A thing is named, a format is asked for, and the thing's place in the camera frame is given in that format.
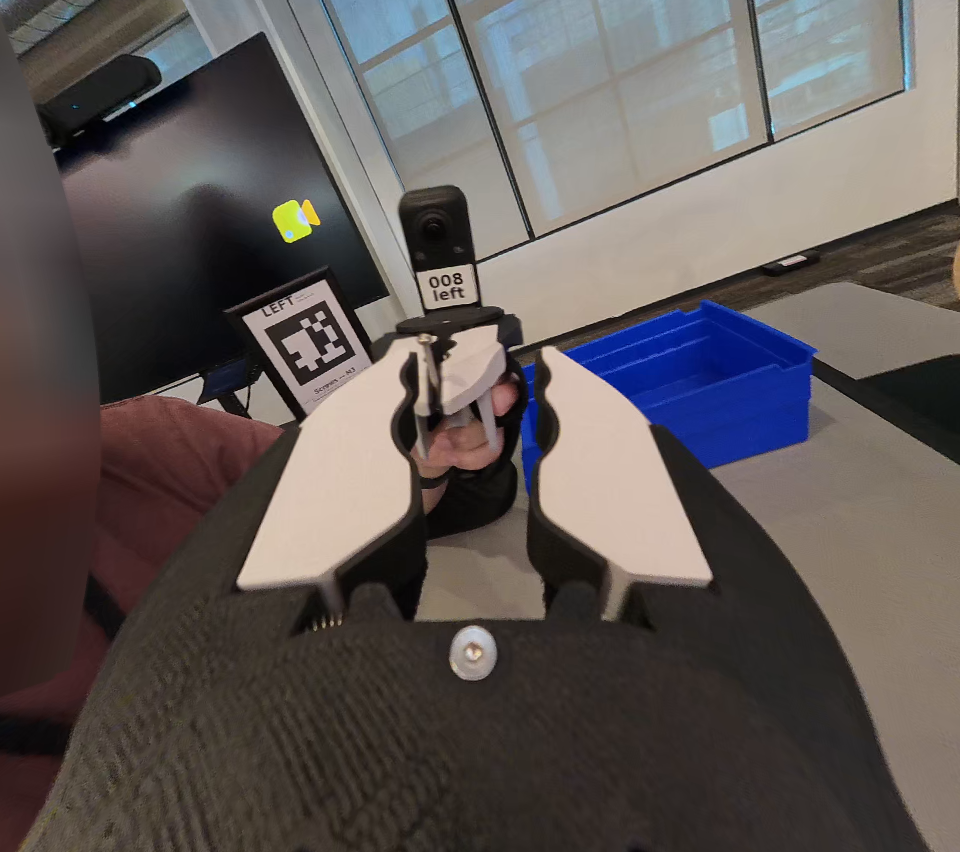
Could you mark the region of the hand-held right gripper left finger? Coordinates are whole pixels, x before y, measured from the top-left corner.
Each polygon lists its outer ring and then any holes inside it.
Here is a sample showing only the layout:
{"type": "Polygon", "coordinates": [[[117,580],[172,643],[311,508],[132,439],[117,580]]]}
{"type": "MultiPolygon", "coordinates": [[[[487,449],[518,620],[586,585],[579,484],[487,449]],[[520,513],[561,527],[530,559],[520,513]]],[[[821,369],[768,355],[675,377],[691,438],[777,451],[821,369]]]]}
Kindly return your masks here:
{"type": "Polygon", "coordinates": [[[239,591],[314,589],[329,619],[354,591],[410,592],[426,573],[417,467],[417,350],[389,350],[299,429],[246,559],[239,591]]]}

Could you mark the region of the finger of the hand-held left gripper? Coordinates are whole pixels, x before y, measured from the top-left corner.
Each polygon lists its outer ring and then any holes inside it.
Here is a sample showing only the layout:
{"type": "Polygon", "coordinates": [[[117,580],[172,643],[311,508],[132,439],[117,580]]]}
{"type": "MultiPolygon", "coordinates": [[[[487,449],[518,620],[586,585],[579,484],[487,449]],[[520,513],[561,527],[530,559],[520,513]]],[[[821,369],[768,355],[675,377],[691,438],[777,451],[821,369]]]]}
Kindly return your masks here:
{"type": "Polygon", "coordinates": [[[502,440],[493,389],[506,372],[506,352],[498,339],[454,339],[440,365],[439,401],[443,419],[453,428],[482,423],[490,449],[499,454],[502,440]]]}
{"type": "MultiPolygon", "coordinates": [[[[442,353],[440,344],[437,346],[437,353],[438,368],[439,372],[441,372],[442,353]]],[[[428,390],[426,394],[421,393],[419,386],[418,359],[416,359],[416,397],[413,405],[414,424],[416,428],[415,447],[418,457],[423,461],[427,461],[434,444],[434,434],[443,419],[442,404],[440,403],[441,385],[439,385],[438,392],[428,390]]]]}

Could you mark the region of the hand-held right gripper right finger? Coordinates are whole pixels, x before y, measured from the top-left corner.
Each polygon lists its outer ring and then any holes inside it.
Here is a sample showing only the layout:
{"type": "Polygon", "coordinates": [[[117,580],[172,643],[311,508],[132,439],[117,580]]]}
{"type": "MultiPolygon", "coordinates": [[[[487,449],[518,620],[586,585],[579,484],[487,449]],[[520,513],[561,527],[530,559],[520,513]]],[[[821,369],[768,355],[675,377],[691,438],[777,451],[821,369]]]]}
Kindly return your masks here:
{"type": "Polygon", "coordinates": [[[554,346],[535,362],[527,556],[544,616],[562,594],[601,620],[641,620],[654,595],[709,597],[713,571],[642,412],[554,346]]]}

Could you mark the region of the blue plastic bin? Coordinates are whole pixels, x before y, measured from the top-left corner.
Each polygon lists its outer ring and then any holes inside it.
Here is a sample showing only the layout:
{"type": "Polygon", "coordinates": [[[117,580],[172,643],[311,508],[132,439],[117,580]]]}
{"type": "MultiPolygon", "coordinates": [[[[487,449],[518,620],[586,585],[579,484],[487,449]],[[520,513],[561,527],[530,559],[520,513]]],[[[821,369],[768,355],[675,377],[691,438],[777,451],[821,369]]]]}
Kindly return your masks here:
{"type": "Polygon", "coordinates": [[[806,441],[816,349],[703,300],[566,350],[708,469],[806,441]]]}

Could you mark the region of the person's left hand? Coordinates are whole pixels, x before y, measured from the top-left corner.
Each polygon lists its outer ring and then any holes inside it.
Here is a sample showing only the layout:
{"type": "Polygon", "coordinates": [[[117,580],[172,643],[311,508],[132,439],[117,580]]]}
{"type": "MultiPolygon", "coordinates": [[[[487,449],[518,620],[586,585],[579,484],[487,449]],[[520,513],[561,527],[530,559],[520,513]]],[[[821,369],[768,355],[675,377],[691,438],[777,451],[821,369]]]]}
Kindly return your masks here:
{"type": "Polygon", "coordinates": [[[469,530],[494,521],[508,510],[516,494],[517,473],[505,457],[507,431],[499,426],[496,445],[481,421],[454,425],[447,417],[428,433],[425,455],[414,447],[425,515],[441,512],[447,524],[469,530]]]}

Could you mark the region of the black monitor stand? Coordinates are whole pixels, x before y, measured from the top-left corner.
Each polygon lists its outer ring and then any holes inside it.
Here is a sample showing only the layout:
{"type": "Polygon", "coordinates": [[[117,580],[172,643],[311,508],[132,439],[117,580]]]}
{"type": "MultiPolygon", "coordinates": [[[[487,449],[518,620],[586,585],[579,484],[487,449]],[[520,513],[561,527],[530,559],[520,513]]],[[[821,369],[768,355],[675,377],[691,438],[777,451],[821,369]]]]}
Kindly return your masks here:
{"type": "Polygon", "coordinates": [[[198,406],[217,403],[223,411],[250,419],[253,386],[262,374],[262,367],[250,357],[214,366],[200,374],[201,390],[198,406]]]}

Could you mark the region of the large black monitor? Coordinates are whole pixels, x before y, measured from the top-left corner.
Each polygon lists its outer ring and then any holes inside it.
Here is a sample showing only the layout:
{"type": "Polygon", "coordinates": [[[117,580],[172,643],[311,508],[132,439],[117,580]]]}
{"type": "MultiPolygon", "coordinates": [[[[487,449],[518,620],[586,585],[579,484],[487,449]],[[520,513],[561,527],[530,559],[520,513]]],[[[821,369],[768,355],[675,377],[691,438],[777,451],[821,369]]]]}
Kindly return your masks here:
{"type": "Polygon", "coordinates": [[[231,362],[227,309],[329,267],[388,288],[269,39],[257,33],[54,153],[103,404],[231,362]]]}

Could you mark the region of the large grid window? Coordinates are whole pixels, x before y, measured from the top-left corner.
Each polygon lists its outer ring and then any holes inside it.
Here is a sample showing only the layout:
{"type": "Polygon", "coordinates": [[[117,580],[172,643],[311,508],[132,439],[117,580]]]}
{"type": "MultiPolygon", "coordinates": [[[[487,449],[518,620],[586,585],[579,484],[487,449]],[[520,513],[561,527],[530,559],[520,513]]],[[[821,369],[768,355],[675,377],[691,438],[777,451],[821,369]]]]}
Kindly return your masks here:
{"type": "Polygon", "coordinates": [[[482,256],[905,89],[902,0],[319,0],[406,190],[482,256]]]}

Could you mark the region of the person's maroon shirt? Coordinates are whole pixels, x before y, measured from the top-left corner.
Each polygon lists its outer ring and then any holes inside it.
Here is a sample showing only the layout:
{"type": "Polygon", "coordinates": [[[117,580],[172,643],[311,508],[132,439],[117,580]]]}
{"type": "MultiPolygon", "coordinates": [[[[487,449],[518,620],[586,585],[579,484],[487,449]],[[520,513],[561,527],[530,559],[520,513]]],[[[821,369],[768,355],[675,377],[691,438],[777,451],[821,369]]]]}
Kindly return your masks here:
{"type": "Polygon", "coordinates": [[[1,849],[18,850],[63,762],[72,727],[103,665],[110,643],[82,623],[69,666],[47,681],[1,700],[1,849]]]}

